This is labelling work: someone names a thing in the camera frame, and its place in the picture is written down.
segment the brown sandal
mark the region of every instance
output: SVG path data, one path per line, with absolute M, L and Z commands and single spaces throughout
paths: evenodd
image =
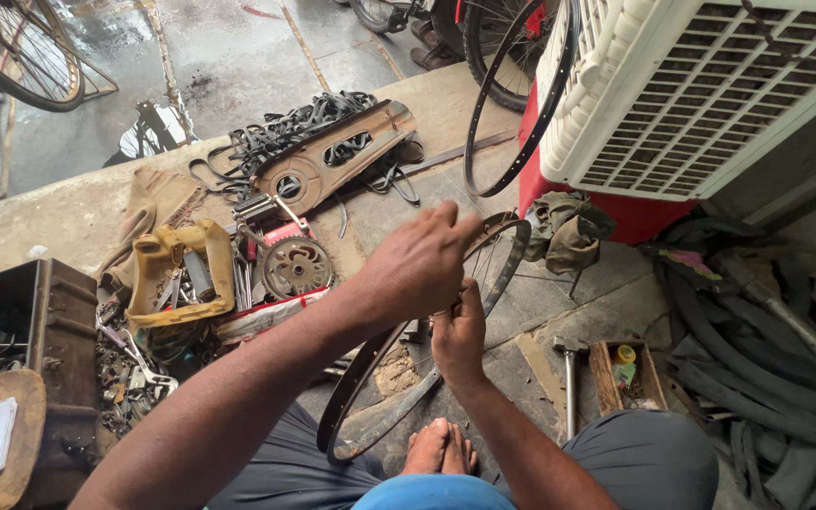
M 434 22 L 431 21 L 415 21 L 411 24 L 411 33 L 427 46 L 427 49 L 432 49 L 440 43 L 440 37 L 434 32 Z
M 427 71 L 452 65 L 459 61 L 455 55 L 449 52 L 445 43 L 437 44 L 429 52 L 425 52 L 421 48 L 412 48 L 410 54 L 412 62 L 424 67 Z

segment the cloth rag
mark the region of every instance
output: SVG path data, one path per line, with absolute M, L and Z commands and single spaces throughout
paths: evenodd
M 598 261 L 600 241 L 617 225 L 581 191 L 550 191 L 531 204 L 525 219 L 533 229 L 524 260 L 545 259 L 554 274 L 579 272 Z

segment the metal toolbox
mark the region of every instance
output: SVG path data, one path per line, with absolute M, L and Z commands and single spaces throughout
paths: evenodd
M 40 454 L 18 508 L 70 501 L 95 462 L 96 305 L 95 280 L 60 261 L 0 272 L 0 313 L 20 318 L 15 328 L 27 337 L 27 367 L 46 387 Z

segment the blue shirt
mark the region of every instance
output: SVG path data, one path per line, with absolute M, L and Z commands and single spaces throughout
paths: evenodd
M 401 475 L 370 489 L 352 510 L 516 510 L 492 484 L 467 475 Z

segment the hand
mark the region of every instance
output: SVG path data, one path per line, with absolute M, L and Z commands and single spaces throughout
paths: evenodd
M 386 324 L 449 307 L 464 276 L 464 253 L 482 228 L 474 215 L 456 223 L 458 213 L 453 201 L 421 211 L 389 234 L 345 285 Z
M 450 388 L 473 386 L 485 381 L 483 339 L 487 322 L 483 317 L 477 281 L 465 278 L 457 303 L 431 317 L 433 361 Z

